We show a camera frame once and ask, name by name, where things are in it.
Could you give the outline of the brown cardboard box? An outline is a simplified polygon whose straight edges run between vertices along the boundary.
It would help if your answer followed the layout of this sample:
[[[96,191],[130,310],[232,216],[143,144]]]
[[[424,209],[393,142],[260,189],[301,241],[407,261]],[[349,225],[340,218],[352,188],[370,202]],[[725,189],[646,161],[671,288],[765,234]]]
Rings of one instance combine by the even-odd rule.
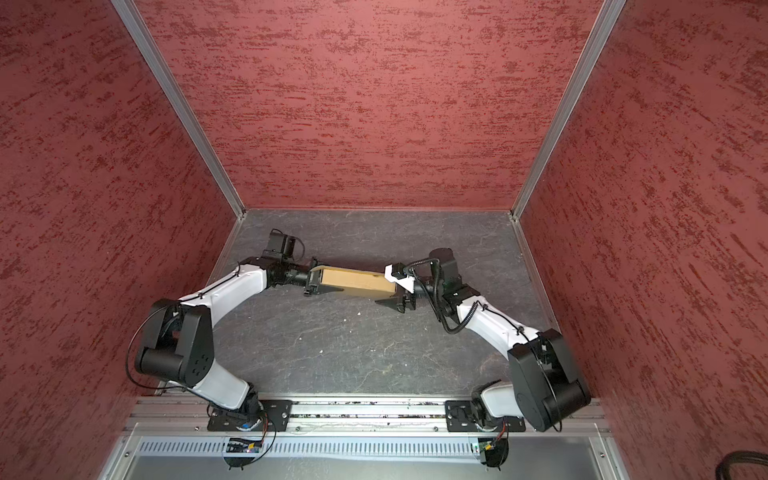
[[[383,273],[333,266],[323,267],[324,294],[343,293],[380,300],[392,297],[396,293],[396,285],[388,281]]]

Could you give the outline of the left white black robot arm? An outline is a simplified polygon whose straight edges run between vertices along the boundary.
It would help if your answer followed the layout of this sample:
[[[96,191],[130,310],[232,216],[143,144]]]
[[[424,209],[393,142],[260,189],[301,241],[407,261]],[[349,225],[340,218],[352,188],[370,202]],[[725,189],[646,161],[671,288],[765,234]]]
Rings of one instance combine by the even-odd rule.
[[[142,325],[134,370],[191,391],[221,410],[245,414],[254,389],[216,360],[214,327],[269,288],[304,288],[317,265],[315,260],[302,265],[282,257],[250,257],[208,287],[178,300],[156,301]]]

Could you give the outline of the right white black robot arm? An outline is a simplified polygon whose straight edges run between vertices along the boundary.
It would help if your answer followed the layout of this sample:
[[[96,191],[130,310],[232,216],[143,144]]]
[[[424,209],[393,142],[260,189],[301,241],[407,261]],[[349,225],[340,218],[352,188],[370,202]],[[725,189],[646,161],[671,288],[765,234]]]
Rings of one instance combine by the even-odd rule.
[[[524,419],[534,430],[560,432],[563,421],[591,403],[591,393],[562,334],[538,330],[502,313],[474,288],[456,281],[430,283],[413,274],[386,272],[395,295],[385,301],[401,313],[424,298],[444,331],[470,331],[508,362],[507,382],[479,387],[470,400],[471,419],[491,431],[506,417]]]

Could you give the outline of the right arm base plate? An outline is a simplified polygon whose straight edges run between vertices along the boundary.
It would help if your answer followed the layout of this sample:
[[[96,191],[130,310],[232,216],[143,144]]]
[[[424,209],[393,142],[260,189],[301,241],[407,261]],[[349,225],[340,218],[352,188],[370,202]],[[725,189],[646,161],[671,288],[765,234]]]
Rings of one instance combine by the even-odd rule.
[[[444,409],[447,430],[451,433],[499,434],[526,431],[522,417],[493,417],[478,400],[447,400],[444,402]]]

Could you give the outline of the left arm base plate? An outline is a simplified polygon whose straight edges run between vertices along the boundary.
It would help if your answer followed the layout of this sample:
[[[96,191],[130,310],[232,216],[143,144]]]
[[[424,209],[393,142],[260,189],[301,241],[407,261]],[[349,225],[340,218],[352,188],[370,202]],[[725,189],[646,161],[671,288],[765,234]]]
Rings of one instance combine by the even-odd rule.
[[[264,431],[284,432],[294,402],[287,399],[246,400],[237,410],[209,405],[207,430],[256,434]]]

